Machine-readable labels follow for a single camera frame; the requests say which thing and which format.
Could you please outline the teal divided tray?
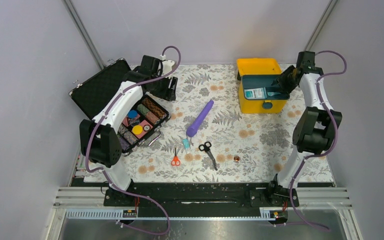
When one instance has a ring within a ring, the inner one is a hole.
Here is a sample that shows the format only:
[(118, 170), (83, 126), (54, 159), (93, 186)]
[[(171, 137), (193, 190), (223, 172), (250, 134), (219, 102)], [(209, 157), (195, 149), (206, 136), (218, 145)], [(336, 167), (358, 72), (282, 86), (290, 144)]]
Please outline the teal divided tray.
[(244, 75), (241, 78), (241, 83), (239, 86), (239, 93), (242, 94), (244, 97), (244, 90), (246, 89), (256, 89), (256, 88), (265, 88), (266, 92), (279, 92), (281, 94), (276, 95), (273, 98), (267, 99), (246, 99), (250, 101), (256, 101), (256, 100), (288, 100), (290, 98), (289, 93), (282, 93), (279, 86), (276, 85), (276, 78), (278, 75), (268, 75), (268, 74), (262, 74), (262, 75)]

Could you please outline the gauze dressing packet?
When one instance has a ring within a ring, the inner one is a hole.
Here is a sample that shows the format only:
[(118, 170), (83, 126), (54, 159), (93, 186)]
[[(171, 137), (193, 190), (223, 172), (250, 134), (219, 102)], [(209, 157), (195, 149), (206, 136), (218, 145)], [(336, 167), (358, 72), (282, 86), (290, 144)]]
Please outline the gauze dressing packet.
[(247, 100), (264, 100), (267, 99), (267, 91), (265, 87), (252, 88), (244, 90), (244, 97)]

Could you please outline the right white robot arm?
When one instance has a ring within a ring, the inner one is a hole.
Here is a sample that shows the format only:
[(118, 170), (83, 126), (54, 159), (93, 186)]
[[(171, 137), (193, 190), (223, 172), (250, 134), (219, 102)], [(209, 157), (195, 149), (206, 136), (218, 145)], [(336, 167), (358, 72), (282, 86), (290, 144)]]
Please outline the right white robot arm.
[(342, 113), (335, 111), (328, 100), (324, 88), (328, 74), (316, 66), (316, 55), (312, 51), (299, 52), (296, 64), (289, 66), (276, 80), (285, 93), (300, 88), (305, 103), (305, 110), (293, 130), (292, 153), (275, 178), (285, 189), (296, 187), (310, 159), (326, 156), (337, 143)]

